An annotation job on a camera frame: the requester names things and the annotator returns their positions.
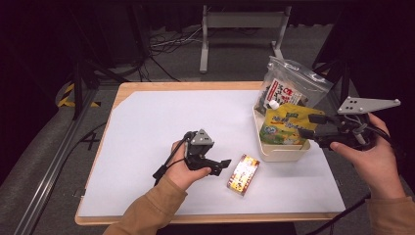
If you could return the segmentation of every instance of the gray carpet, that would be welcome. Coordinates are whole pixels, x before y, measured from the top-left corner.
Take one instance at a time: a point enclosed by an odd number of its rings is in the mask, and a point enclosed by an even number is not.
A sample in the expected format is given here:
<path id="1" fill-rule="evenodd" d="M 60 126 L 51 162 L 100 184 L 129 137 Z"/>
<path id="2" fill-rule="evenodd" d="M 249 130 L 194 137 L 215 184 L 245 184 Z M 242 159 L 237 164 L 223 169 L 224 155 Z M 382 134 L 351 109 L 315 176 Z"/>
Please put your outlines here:
<path id="1" fill-rule="evenodd" d="M 318 25 L 289 27 L 282 45 L 284 57 L 310 68 L 330 29 L 330 26 Z M 197 41 L 182 46 L 172 53 L 157 55 L 155 59 L 166 71 L 180 80 L 263 80 L 268 57 L 272 55 L 269 43 L 274 34 L 274 31 L 268 29 L 259 30 L 253 35 L 245 35 L 234 30 L 214 33 L 209 39 L 207 74 L 199 73 L 201 43 Z M 150 80 L 172 81 L 151 60 L 146 61 L 146 68 Z M 138 73 L 134 73 L 128 79 L 139 81 L 140 77 Z M 107 121 L 117 84 L 111 81 L 106 81 L 106 83 L 109 85 L 101 86 L 94 98 L 94 101 L 101 102 L 101 107 L 88 109 L 85 119 L 75 133 L 72 146 L 94 127 Z M 334 112 L 338 104 L 333 97 L 338 95 L 339 93 L 335 90 L 331 96 L 318 105 L 318 108 L 328 113 Z M 64 139 L 72 116 L 73 108 L 61 107 L 27 147 L 2 185 L 0 189 L 0 234 L 13 234 L 15 231 L 40 180 Z M 100 127 L 95 131 L 96 138 L 101 138 L 103 129 L 104 127 Z M 102 234 L 105 230 L 106 226 L 78 226 L 73 220 L 79 204 L 79 198 L 74 197 L 73 193 L 85 186 L 98 143 L 94 143 L 92 149 L 88 150 L 88 148 L 89 143 L 82 142 L 73 149 L 33 234 Z M 348 208 L 364 196 L 368 189 L 350 163 L 332 152 L 325 151 L 325 153 Z M 406 190 L 408 194 L 413 195 L 407 187 Z M 323 223 L 324 221 L 300 221 L 295 222 L 295 227 L 297 234 L 302 235 Z M 339 221 L 334 231 L 334 234 L 369 234 L 369 220 L 365 206 Z M 276 234 L 276 232 L 270 231 L 269 234 Z"/>

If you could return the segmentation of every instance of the sleeve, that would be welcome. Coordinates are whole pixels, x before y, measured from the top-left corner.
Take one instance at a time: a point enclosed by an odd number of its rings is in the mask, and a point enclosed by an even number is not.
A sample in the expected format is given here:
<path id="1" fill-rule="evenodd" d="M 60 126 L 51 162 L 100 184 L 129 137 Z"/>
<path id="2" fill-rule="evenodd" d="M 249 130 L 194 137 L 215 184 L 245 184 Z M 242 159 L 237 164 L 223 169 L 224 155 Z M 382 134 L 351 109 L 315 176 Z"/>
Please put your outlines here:
<path id="1" fill-rule="evenodd" d="M 366 200 L 374 235 L 415 234 L 415 204 L 411 197 Z"/>
<path id="2" fill-rule="evenodd" d="M 135 200 L 121 220 L 110 225 L 105 235 L 155 235 L 167 226 L 180 208 L 187 193 L 164 176 L 159 184 Z"/>

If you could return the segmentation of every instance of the person's left hand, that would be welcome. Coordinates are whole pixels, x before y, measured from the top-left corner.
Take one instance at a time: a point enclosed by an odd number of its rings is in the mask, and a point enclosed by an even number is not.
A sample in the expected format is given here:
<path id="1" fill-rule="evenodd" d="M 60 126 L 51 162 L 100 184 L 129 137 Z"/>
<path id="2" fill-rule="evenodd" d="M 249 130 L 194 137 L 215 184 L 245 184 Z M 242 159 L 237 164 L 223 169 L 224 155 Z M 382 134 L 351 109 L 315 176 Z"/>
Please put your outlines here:
<path id="1" fill-rule="evenodd" d="M 178 141 L 173 143 L 171 150 L 176 148 L 178 143 Z M 207 176 L 210 173 L 211 169 L 210 167 L 205 167 L 198 170 L 190 170 L 183 160 L 184 150 L 185 144 L 182 144 L 167 166 L 170 166 L 172 163 L 175 163 L 176 161 L 182 161 L 172 165 L 167 170 L 165 175 L 168 178 L 170 178 L 170 180 L 173 181 L 173 183 L 175 183 L 178 187 L 186 191 L 190 187 L 190 185 L 192 185 L 196 180 L 199 180 Z"/>

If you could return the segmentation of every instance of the plastic container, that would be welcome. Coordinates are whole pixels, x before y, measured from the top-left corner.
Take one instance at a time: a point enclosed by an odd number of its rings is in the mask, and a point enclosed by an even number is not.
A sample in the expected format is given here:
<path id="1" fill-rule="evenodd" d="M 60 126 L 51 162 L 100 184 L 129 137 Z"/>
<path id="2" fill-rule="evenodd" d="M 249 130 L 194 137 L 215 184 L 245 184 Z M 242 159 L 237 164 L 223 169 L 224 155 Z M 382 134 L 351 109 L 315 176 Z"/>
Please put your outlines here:
<path id="1" fill-rule="evenodd" d="M 262 128 L 265 117 L 255 108 L 254 125 L 256 129 L 256 141 L 258 142 L 260 157 L 265 162 L 295 162 L 298 161 L 307 150 L 310 149 L 308 140 L 303 145 L 268 145 L 263 144 L 259 139 L 259 131 Z"/>

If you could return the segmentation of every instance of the snack bag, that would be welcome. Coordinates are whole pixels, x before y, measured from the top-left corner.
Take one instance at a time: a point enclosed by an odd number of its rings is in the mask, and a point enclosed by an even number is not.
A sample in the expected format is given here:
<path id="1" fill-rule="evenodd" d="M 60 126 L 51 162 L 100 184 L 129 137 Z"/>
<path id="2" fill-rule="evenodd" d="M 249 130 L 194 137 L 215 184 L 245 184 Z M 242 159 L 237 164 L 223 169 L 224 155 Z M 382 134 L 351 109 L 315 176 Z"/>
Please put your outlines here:
<path id="1" fill-rule="evenodd" d="M 251 156 L 243 155 L 229 178 L 227 187 L 244 196 L 253 180 L 260 161 Z"/>
<path id="2" fill-rule="evenodd" d="M 324 112 L 290 103 L 276 110 L 267 109 L 259 138 L 265 144 L 302 145 L 305 139 L 300 138 L 298 129 L 314 130 L 317 127 L 308 120 L 311 114 L 324 115 Z"/>
<path id="3" fill-rule="evenodd" d="M 263 116 L 271 100 L 313 108 L 332 86 L 332 82 L 297 62 L 270 57 L 254 108 Z"/>

